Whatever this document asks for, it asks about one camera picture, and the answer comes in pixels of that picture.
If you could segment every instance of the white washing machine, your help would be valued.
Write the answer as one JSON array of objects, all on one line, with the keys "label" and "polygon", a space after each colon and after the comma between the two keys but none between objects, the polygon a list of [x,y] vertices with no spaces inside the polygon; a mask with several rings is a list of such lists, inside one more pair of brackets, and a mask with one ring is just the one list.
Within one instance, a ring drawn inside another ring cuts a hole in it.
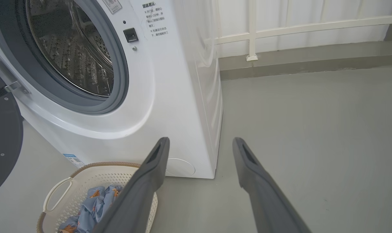
[{"label": "white washing machine", "polygon": [[222,94],[211,0],[0,0],[0,77],[74,164],[141,163],[215,177]]}]

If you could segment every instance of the railing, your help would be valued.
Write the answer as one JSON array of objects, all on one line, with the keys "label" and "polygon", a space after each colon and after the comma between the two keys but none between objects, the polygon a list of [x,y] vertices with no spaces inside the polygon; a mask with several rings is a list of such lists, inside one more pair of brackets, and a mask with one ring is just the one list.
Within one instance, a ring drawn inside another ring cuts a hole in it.
[{"label": "railing", "polygon": [[[286,22],[289,22],[289,17],[291,13],[291,0],[288,0],[288,5],[286,8]],[[249,55],[246,57],[247,61],[255,61],[258,59],[256,56],[256,39],[265,37],[274,37],[287,34],[296,34],[310,31],[324,31],[331,29],[340,28],[356,28],[364,26],[374,26],[374,25],[388,25],[392,24],[392,15],[379,16],[371,18],[361,18],[362,8],[365,0],[360,0],[360,4],[357,9],[356,19],[341,20],[334,22],[325,22],[326,0],[323,0],[323,6],[321,10],[321,17],[318,23],[306,24],[306,25],[295,25],[282,28],[271,28],[261,31],[256,31],[256,0],[249,0],[249,32],[222,36],[220,20],[218,19],[218,38],[215,39],[215,44],[225,44],[236,41],[249,40]],[[218,1],[216,0],[216,14],[218,15]]]}]

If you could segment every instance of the laundry basket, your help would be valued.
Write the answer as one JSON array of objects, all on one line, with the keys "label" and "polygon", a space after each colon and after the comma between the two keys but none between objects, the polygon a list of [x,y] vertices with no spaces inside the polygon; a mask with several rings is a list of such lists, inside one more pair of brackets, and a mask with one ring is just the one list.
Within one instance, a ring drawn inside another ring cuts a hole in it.
[{"label": "laundry basket", "polygon": [[[88,189],[110,184],[125,186],[139,164],[129,162],[97,162],[88,164],[78,169],[70,177],[57,183],[46,196],[43,203],[43,212],[39,217],[36,231],[38,233],[55,233],[60,224],[67,218],[75,216],[79,212],[81,203],[86,199]],[[68,183],[66,191],[51,208],[48,206],[53,193],[63,184]],[[154,216],[157,210],[157,195],[154,193],[150,215],[147,222],[146,233],[150,232]]]}]

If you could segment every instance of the gray floor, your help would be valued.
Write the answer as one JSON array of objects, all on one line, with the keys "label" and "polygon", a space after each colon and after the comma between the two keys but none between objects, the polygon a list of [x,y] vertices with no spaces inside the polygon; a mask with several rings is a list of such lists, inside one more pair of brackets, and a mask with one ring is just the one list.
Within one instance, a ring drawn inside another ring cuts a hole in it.
[{"label": "gray floor", "polygon": [[[313,232],[392,232],[392,68],[222,82],[214,180],[167,177],[153,233],[256,232],[231,142],[249,144]],[[0,232],[34,232],[50,188],[76,167],[29,124],[0,188]]]}]

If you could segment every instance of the white basket handle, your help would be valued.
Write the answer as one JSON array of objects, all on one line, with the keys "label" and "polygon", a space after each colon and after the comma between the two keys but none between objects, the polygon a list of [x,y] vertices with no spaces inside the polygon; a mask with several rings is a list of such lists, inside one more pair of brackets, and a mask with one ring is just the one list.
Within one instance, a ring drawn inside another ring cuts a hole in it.
[{"label": "white basket handle", "polygon": [[[65,194],[68,192],[69,188],[72,186],[72,177],[68,177],[64,180],[61,180],[59,183],[57,183],[48,193],[48,195],[46,196],[45,202],[43,203],[43,212],[51,212],[53,211],[56,206],[59,204],[59,202],[61,202],[62,198],[64,198]],[[48,203],[50,201],[51,196],[53,195],[53,193],[59,188],[61,187],[61,185],[63,185],[66,181],[70,181],[70,184],[67,188],[67,190],[65,190],[65,192],[63,193],[63,195],[59,198],[59,200],[56,202],[56,204],[52,207],[52,209],[48,209]]]}]

